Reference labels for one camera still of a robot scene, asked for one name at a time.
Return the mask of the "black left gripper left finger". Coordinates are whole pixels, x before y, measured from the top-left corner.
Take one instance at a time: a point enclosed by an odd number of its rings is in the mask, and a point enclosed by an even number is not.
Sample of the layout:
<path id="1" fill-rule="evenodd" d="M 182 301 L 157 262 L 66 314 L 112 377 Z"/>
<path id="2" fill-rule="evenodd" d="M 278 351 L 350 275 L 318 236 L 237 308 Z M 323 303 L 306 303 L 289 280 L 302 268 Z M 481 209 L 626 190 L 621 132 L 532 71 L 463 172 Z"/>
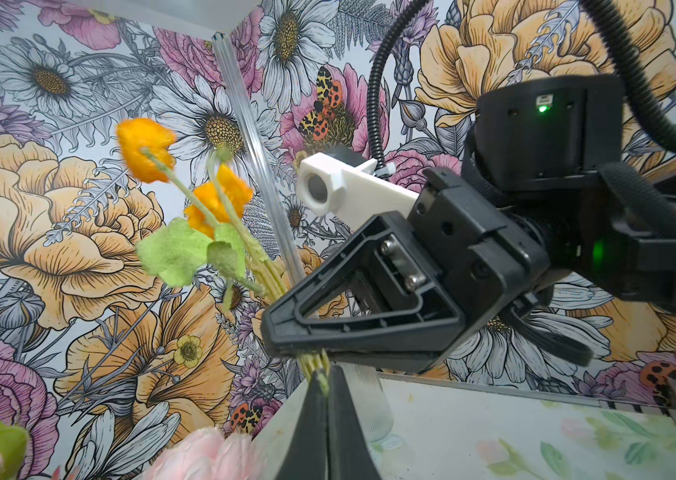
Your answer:
<path id="1" fill-rule="evenodd" d="M 324 480 L 328 470 L 328 380 L 323 369 L 311 376 L 277 480 Z"/>

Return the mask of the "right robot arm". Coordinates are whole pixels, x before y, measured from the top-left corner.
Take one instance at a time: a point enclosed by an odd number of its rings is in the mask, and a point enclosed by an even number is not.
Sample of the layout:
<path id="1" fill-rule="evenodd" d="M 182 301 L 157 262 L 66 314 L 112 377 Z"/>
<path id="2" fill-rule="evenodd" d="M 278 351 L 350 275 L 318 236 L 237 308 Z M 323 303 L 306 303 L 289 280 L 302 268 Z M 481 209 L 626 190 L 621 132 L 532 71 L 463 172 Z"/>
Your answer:
<path id="1" fill-rule="evenodd" d="M 591 347 L 530 320 L 569 273 L 676 314 L 676 177 L 650 183 L 622 162 L 626 99 L 670 146 L 674 128 L 617 77 L 567 76 L 482 96 L 461 172 L 428 167 L 419 192 L 338 150 L 305 159 L 298 196 L 353 233 L 266 310 L 267 349 L 421 373 L 499 318 L 585 366 Z"/>

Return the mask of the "pink rose flower stem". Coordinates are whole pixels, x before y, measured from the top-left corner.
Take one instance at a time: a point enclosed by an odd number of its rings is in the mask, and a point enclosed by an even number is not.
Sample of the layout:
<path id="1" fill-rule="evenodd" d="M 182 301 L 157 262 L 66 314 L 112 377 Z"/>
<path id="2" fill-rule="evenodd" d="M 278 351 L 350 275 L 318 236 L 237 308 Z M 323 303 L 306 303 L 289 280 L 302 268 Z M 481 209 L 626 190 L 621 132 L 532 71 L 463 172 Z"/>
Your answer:
<path id="1" fill-rule="evenodd" d="M 163 451 L 139 479 L 258 479 L 262 471 L 263 460 L 249 435 L 225 437 L 206 427 Z"/>

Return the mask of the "orange poppy flower stem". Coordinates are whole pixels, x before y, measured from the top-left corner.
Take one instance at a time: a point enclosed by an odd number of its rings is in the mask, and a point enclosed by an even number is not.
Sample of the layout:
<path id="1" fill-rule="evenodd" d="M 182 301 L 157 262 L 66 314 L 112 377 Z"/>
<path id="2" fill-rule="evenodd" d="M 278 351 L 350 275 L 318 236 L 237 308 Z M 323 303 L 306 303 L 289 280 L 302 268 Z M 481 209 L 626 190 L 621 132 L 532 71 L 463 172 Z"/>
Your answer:
<path id="1" fill-rule="evenodd" d="M 170 183 L 189 201 L 182 218 L 136 245 L 144 271 L 177 288 L 190 285 L 201 268 L 211 266 L 227 283 L 238 283 L 269 303 L 284 295 L 282 272 L 242 221 L 254 193 L 227 166 L 227 148 L 208 155 L 209 181 L 191 189 L 174 171 L 169 153 L 176 142 L 173 131 L 136 118 L 118 125 L 117 138 L 129 173 L 144 183 Z"/>

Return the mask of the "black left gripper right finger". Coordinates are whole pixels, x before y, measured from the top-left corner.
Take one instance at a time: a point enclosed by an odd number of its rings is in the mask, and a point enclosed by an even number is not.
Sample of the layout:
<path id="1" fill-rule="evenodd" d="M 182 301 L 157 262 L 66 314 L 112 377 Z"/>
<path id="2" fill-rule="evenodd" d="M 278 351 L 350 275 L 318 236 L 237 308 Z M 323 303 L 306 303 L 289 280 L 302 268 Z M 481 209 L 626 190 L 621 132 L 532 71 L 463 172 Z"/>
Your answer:
<path id="1" fill-rule="evenodd" d="M 327 397 L 327 478 L 380 480 L 371 458 L 343 370 L 333 366 Z"/>

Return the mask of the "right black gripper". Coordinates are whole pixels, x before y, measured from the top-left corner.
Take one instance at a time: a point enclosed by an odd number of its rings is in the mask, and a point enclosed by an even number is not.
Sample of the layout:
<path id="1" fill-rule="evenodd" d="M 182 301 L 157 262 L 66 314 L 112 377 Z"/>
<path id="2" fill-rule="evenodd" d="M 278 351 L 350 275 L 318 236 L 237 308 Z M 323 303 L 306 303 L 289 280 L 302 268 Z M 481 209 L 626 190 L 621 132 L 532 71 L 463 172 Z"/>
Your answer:
<path id="1" fill-rule="evenodd" d="M 409 222 L 372 217 L 266 309 L 271 354 L 438 360 L 532 289 L 550 265 L 540 245 L 459 175 L 424 175 Z"/>

